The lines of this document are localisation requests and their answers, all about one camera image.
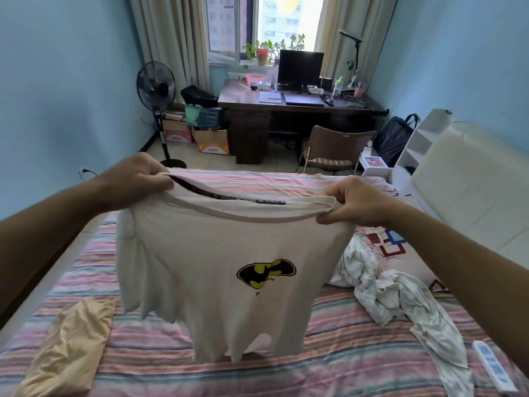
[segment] computer monitor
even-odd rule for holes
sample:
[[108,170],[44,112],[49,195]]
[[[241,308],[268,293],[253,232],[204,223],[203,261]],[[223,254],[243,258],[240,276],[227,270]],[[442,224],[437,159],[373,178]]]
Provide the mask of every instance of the computer monitor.
[[288,85],[318,86],[322,63],[323,53],[281,50],[277,82]]

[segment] forearm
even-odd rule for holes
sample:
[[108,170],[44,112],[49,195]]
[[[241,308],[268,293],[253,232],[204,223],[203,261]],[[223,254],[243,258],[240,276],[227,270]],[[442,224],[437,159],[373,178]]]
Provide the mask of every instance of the forearm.
[[529,374],[529,270],[409,206],[388,224],[519,368]]
[[63,190],[0,221],[0,312],[99,213],[92,184]]

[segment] window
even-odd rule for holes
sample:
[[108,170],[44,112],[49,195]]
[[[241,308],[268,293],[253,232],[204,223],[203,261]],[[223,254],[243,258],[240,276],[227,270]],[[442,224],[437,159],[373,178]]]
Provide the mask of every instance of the window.
[[204,0],[210,62],[238,65],[247,43],[285,40],[305,34],[314,51],[324,0]]

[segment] chair backrest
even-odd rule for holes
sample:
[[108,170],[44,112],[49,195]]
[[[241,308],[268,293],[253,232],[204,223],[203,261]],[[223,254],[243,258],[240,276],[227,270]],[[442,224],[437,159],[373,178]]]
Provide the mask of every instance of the chair backrest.
[[312,128],[311,136],[308,139],[308,146],[311,147],[309,159],[322,158],[356,162],[360,152],[366,147],[374,133],[375,131],[336,132],[316,125]]

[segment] dark wooden desk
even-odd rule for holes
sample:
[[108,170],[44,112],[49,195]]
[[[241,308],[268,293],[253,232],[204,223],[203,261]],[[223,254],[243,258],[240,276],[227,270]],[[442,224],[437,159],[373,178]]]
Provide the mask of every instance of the dark wooden desk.
[[351,101],[342,98],[335,99],[334,106],[287,105],[284,97],[281,104],[260,103],[259,92],[249,90],[242,84],[247,85],[246,81],[227,79],[218,98],[218,106],[229,109],[230,154],[236,155],[236,161],[240,164],[261,163],[268,152],[271,121],[274,126],[278,126],[282,121],[290,119],[287,125],[296,126],[295,130],[305,134],[307,130],[304,128],[312,128],[314,125],[330,127],[341,132],[364,132],[371,131],[372,125],[352,128],[354,126],[347,119],[353,117],[366,122],[370,117],[383,117],[388,113],[367,96],[361,99],[367,105],[365,108],[351,105]]

